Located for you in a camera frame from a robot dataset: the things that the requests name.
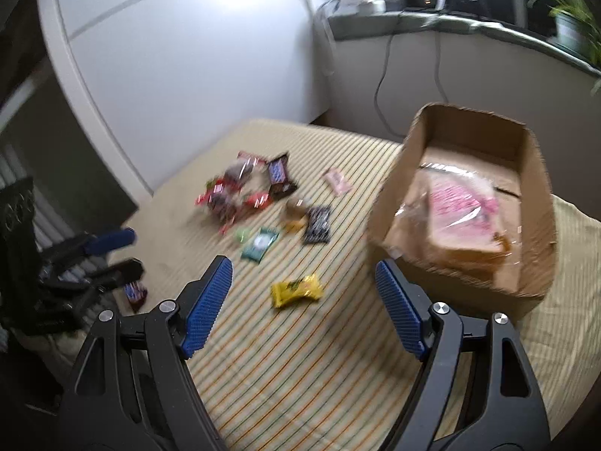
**plastic wrap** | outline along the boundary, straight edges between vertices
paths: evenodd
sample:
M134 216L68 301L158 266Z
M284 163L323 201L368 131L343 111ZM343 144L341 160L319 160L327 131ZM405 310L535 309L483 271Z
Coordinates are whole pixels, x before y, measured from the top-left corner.
M520 228L504 219L494 185L476 172L428 163L396 212L398 254L443 268L495 272L519 263Z

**cardboard box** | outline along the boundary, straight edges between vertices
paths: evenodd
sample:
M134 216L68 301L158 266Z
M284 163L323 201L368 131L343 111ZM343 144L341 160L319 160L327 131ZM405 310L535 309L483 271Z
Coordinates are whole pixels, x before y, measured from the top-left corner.
M494 274L461 272L414 257L410 249L395 252L395 243L411 242L414 235L398 224L396 212L413 194L416 171L425 163L458 166L493 183L506 229L521 235L510 263ZM513 321L520 319L545 297L557 257L551 187L534 134L495 114L426 105L372 206L367 237L373 266L394 257L407 279L433 301L444 301L465 315L503 312Z

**chocolate bar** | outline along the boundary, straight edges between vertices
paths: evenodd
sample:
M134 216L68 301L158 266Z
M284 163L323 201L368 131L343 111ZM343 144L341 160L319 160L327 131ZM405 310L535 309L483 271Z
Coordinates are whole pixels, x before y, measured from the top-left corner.
M288 174L288 153L282 154L267 163L271 188L269 194L274 200L281 200L298 190L298 185Z
M330 242L330 213L329 206L312 207L309 209L309 224L303 238L304 244Z

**metal screw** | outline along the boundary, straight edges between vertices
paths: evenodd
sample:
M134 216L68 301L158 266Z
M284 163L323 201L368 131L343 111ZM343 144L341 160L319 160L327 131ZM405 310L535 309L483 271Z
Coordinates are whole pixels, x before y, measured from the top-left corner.
M497 312L493 318L495 319L495 322L497 322L497 324L501 324L504 325L507 322L509 322L509 317L507 317L505 314L502 314L501 312Z
M175 302L173 300L165 300L160 304L159 310L165 314L173 312L173 310L175 310Z
M432 305L432 309L434 309L434 312L441 315L448 314L449 310L451 310L444 302L436 302L434 305Z
M113 316L112 310L103 310L102 312L100 312L98 319L100 322L108 322L108 321L110 321L110 319L112 319L112 316Z

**red candy wrapper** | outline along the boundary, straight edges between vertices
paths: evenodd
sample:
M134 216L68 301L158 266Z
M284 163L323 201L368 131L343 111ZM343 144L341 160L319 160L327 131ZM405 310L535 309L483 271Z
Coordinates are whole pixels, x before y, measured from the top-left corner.
M267 192L258 192L251 194L244 200L244 205L256 210L264 210L272 203L273 199Z
M223 182L223 179L215 180L213 187L196 199L196 205L203 203L208 205L223 224L223 227L219 230L222 234L227 232L240 213L240 205Z
M353 185L351 185L344 178L344 175L336 168L330 168L329 170L327 170L323 174L323 179L325 179L328 182L330 188L337 197L348 193L353 189Z

